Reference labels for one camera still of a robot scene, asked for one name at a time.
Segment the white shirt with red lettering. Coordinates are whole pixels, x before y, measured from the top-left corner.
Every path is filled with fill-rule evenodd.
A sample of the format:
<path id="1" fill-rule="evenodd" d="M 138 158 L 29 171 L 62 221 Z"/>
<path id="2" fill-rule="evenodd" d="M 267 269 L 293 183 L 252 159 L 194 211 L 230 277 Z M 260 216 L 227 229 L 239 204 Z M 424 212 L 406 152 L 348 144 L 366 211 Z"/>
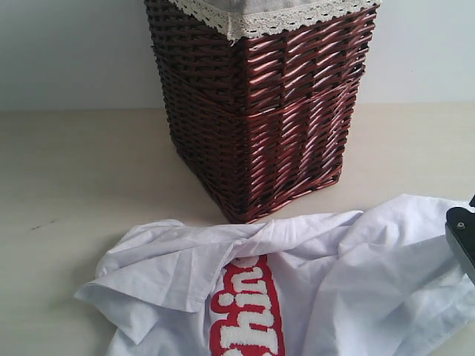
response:
<path id="1" fill-rule="evenodd" d="M 75 296 L 115 325 L 109 355 L 428 355 L 474 320 L 445 239 L 455 206 L 138 225 Z"/>

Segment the brown wicker laundry basket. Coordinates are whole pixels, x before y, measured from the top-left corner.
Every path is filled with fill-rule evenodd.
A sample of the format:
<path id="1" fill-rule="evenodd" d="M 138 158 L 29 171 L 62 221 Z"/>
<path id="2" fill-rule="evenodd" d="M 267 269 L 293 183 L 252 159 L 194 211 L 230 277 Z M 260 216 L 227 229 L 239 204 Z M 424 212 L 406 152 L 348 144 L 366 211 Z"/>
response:
<path id="1" fill-rule="evenodd" d="M 337 183 L 379 6 L 229 41 L 145 3 L 171 141 L 231 223 Z"/>

